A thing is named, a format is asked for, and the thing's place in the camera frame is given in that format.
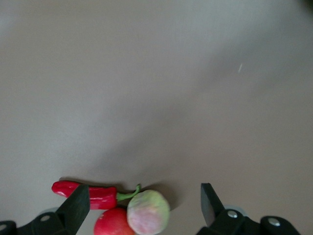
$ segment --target red tomato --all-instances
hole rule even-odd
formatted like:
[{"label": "red tomato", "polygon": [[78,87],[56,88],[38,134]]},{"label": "red tomato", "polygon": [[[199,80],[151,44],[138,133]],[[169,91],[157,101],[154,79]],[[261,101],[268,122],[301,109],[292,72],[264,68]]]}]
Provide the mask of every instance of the red tomato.
[{"label": "red tomato", "polygon": [[105,211],[97,219],[94,228],[94,235],[135,235],[127,222],[126,210],[113,208]]}]

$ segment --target green stem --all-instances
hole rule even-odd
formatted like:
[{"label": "green stem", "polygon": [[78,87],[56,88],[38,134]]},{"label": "green stem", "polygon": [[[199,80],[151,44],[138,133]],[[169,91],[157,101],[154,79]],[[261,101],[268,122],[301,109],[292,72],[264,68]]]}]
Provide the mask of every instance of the green stem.
[{"label": "green stem", "polygon": [[141,190],[141,185],[140,184],[138,184],[137,186],[136,186],[136,191],[135,192],[133,192],[133,193],[128,193],[128,194],[122,194],[122,193],[117,193],[116,194],[116,199],[117,199],[117,201],[119,202],[119,201],[123,201],[123,200],[125,200],[125,199],[129,199],[129,198],[132,198],[132,197],[134,197],[136,194],[138,194],[139,192],[140,192],[140,190]]}]

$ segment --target screw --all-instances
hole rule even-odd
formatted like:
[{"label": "screw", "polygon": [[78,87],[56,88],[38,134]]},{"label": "screw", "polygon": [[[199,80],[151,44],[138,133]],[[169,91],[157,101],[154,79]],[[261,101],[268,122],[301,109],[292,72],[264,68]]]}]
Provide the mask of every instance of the screw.
[{"label": "screw", "polygon": [[232,217],[232,218],[237,218],[238,217],[238,215],[237,215],[237,213],[235,211],[228,211],[227,214],[228,214],[229,217]]},{"label": "screw", "polygon": [[50,219],[50,215],[45,215],[45,216],[41,217],[40,221],[44,222],[44,221],[47,221],[49,219]]},{"label": "screw", "polygon": [[274,226],[276,226],[276,227],[280,226],[279,221],[278,221],[277,219],[275,219],[275,218],[269,218],[269,219],[268,219],[268,222],[269,222],[271,225],[274,225]]}]

